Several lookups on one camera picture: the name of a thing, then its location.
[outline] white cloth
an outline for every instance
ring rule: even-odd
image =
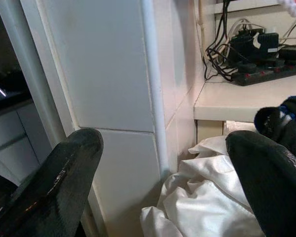
[[[164,183],[157,207],[142,209],[145,237],[262,237],[226,151],[225,136],[203,140]]]

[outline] white fabric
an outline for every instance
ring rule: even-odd
[[[145,237],[262,237],[226,151],[225,136],[203,140],[164,183],[157,207],[142,209]]]

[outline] black power strip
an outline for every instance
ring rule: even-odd
[[[255,72],[235,72],[231,79],[241,86],[252,85],[269,80],[275,80],[296,75],[296,65],[282,67],[257,67]]]

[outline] white countertop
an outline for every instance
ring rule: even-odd
[[[291,95],[296,95],[296,76],[249,86],[207,82],[195,103],[194,119],[253,122],[260,108],[279,106]]]

